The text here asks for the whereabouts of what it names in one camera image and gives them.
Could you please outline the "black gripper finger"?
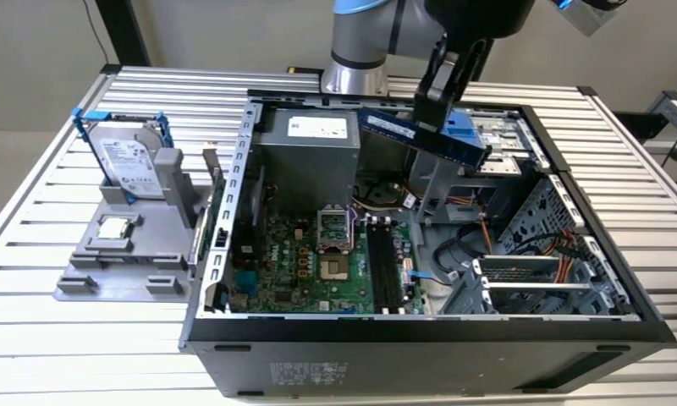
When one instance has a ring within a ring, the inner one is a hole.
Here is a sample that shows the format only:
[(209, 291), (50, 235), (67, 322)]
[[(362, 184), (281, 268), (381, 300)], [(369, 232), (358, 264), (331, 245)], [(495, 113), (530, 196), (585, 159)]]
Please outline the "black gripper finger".
[(443, 125), (458, 77), (459, 55), (449, 49), (446, 36), (441, 36), (414, 93), (414, 121), (422, 128)]
[(471, 47), (462, 54), (459, 61), (455, 63), (447, 85), (450, 101), (457, 102), (467, 87), (467, 82), (473, 76), (475, 65), (479, 59), (479, 42), (475, 41)]

